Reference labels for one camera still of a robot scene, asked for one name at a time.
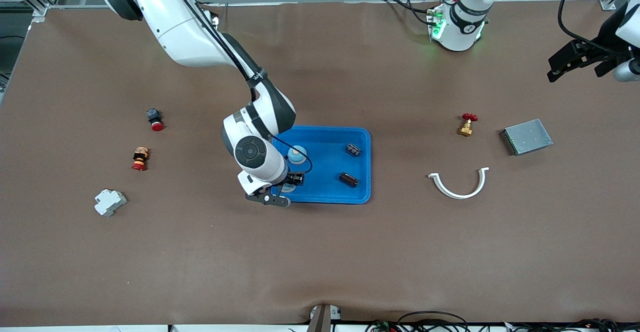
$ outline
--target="brass valve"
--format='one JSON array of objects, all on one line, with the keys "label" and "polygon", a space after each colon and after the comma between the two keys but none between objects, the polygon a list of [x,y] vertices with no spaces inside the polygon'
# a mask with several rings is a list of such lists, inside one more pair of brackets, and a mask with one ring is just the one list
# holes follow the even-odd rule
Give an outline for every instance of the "brass valve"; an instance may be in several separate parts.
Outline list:
[{"label": "brass valve", "polygon": [[478,116],[475,116],[474,114],[463,114],[462,119],[466,120],[466,122],[462,125],[462,128],[460,128],[458,134],[469,137],[473,134],[473,130],[471,130],[471,121],[478,121]]}]

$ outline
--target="red button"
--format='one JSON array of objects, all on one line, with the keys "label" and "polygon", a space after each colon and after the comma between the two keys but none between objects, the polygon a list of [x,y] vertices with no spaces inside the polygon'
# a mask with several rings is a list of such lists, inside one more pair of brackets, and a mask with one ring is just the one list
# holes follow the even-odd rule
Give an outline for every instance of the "red button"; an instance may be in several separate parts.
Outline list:
[{"label": "red button", "polygon": [[161,122],[154,122],[151,124],[151,130],[153,131],[162,131],[165,129],[165,126],[162,125]]}]

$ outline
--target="blue cap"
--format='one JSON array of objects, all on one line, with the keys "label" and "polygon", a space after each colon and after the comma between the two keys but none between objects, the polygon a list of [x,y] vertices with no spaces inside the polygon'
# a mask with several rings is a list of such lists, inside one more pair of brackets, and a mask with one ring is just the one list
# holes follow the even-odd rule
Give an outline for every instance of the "blue cap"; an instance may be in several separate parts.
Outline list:
[{"label": "blue cap", "polygon": [[281,192],[282,192],[282,193],[289,193],[289,192],[291,192],[291,191],[293,191],[293,190],[295,190],[295,189],[296,189],[296,186],[295,186],[295,185],[292,185],[292,184],[284,184],[284,185],[282,186],[282,190],[281,190]]},{"label": "blue cap", "polygon": [[294,145],[295,149],[290,148],[288,153],[286,154],[288,156],[288,160],[292,163],[292,164],[302,164],[303,162],[305,162],[307,160],[306,157],[302,156],[302,154],[300,154],[300,152],[302,152],[304,155],[307,154],[307,151],[305,150],[304,147],[299,146],[299,145]]}]

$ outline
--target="red and black component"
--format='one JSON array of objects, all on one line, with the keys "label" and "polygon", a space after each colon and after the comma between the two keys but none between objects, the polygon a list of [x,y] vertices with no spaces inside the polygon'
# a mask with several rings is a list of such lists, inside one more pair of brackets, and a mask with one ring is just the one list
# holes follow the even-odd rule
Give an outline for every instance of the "red and black component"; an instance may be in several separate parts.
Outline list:
[{"label": "red and black component", "polygon": [[338,179],[342,182],[345,182],[345,184],[348,184],[351,187],[358,186],[358,182],[360,182],[359,179],[356,179],[355,177],[344,171],[340,174],[340,177],[338,177]]},{"label": "red and black component", "polygon": [[131,168],[137,171],[144,171],[147,169],[147,160],[149,160],[149,149],[140,146],[133,154],[133,165]]},{"label": "red and black component", "polygon": [[360,149],[358,148],[358,146],[350,143],[349,145],[347,145],[346,148],[347,152],[349,152],[351,155],[353,155],[354,157],[358,157],[361,154]]},{"label": "red and black component", "polygon": [[162,131],[165,129],[165,125],[162,123],[162,116],[157,109],[150,109],[146,113],[146,118],[151,123],[151,130]]}]

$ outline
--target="white electrical connector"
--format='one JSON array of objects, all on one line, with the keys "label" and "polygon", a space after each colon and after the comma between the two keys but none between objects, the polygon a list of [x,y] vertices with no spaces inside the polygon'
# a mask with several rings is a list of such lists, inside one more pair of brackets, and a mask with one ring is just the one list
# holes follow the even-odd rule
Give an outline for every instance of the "white electrical connector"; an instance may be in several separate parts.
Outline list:
[{"label": "white electrical connector", "polygon": [[113,215],[118,207],[127,202],[122,193],[109,189],[102,190],[98,196],[95,197],[95,201],[97,202],[94,206],[95,210],[98,211],[101,216],[105,217]]},{"label": "white electrical connector", "polygon": [[477,195],[480,192],[480,190],[482,190],[482,188],[485,186],[486,171],[489,171],[488,167],[480,168],[480,170],[478,170],[478,174],[480,174],[480,182],[478,183],[478,187],[476,187],[475,191],[473,191],[469,195],[458,195],[457,193],[453,193],[449,191],[449,189],[444,187],[444,184],[442,184],[442,180],[440,179],[440,175],[438,173],[430,174],[429,178],[433,179],[438,189],[448,197],[455,198],[457,200],[464,200],[466,198],[470,198]]}]

